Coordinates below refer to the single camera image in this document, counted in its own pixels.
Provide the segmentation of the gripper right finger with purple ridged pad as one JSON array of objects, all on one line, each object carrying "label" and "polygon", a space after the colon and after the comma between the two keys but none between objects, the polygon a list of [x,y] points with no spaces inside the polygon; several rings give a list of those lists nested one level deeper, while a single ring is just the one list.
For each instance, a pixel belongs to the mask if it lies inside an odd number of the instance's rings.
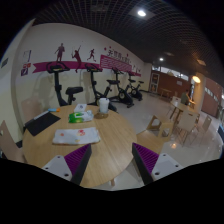
[{"label": "gripper right finger with purple ridged pad", "polygon": [[132,144],[132,154],[145,185],[182,169],[167,153],[157,154],[137,143]]}]

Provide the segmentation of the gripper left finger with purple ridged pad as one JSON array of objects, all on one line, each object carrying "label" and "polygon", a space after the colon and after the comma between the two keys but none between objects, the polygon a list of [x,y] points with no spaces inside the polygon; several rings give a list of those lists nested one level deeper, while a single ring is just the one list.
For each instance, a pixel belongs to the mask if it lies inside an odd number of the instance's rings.
[{"label": "gripper left finger with purple ridged pad", "polygon": [[83,179],[91,154],[91,145],[87,144],[66,156],[56,155],[42,169],[79,185]]}]

